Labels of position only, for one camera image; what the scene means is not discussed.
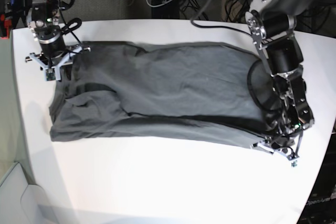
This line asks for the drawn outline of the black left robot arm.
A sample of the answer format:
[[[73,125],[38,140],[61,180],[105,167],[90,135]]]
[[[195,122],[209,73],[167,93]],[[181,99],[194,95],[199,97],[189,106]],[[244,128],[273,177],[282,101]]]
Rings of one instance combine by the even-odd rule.
[[[303,55],[295,38],[297,17],[313,1],[252,0],[245,15],[248,36],[259,54],[258,63],[271,76],[280,101],[279,108],[266,110],[275,116],[272,130],[253,148],[281,154],[291,162],[299,158],[298,148],[292,147],[293,140],[301,142],[304,131],[314,124],[302,77]]]

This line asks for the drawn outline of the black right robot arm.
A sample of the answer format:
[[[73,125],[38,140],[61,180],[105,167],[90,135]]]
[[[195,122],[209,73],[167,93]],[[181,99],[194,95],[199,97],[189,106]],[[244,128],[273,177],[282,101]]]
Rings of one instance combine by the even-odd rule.
[[[45,74],[47,81],[61,80],[61,68],[72,64],[73,56],[83,50],[90,51],[74,34],[82,25],[80,18],[69,22],[64,20],[63,11],[70,9],[75,0],[69,3],[62,0],[32,0],[27,14],[27,26],[41,47],[41,53],[30,53],[26,61],[34,61]]]

